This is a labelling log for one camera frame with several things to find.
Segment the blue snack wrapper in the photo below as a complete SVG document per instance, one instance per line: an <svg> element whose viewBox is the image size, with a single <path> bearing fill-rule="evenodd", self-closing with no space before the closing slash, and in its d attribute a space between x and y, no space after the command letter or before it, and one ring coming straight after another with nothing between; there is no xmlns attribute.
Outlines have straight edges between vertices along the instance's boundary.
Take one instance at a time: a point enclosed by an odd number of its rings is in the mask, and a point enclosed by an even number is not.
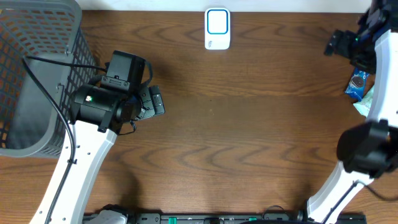
<svg viewBox="0 0 398 224"><path fill-rule="evenodd" d="M368 79L369 73L355 68L353 74L348 82L345 94L351 98L361 101L364 96L364 88Z"/></svg>

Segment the teal white snack packet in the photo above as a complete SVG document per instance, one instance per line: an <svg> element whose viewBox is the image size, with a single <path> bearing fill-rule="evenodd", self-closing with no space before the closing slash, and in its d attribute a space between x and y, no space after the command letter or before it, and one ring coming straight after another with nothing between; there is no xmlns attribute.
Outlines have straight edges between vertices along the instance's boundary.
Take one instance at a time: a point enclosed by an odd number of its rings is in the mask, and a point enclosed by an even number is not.
<svg viewBox="0 0 398 224"><path fill-rule="evenodd" d="M366 95L362 98L361 101L353 104L353 106L356 108L356 110L359 112L360 115L363 115L365 117L368 116L373 102L373 94L374 94L374 87L372 87L366 93Z"/></svg>

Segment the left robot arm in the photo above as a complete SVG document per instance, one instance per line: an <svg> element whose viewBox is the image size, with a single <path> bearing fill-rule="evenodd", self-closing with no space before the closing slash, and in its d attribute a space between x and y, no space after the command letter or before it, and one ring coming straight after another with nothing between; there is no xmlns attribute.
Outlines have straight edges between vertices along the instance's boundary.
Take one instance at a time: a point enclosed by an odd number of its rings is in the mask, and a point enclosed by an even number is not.
<svg viewBox="0 0 398 224"><path fill-rule="evenodd" d="M32 223L83 223L98 171L124 124L165 113L157 86L143 81L152 70L142 57L114 51L111 61L70 97L61 155Z"/></svg>

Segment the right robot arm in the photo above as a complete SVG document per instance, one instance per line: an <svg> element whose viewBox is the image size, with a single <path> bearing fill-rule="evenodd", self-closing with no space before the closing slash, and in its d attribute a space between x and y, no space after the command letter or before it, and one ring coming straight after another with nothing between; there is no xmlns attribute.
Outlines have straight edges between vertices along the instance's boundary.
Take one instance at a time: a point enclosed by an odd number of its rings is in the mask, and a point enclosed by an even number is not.
<svg viewBox="0 0 398 224"><path fill-rule="evenodd" d="M324 54L374 74L373 101L365 123L340 136L338 162L307 200L302 222L336 223L358 192L397 169L397 0L373 0L358 25L357 32L334 31Z"/></svg>

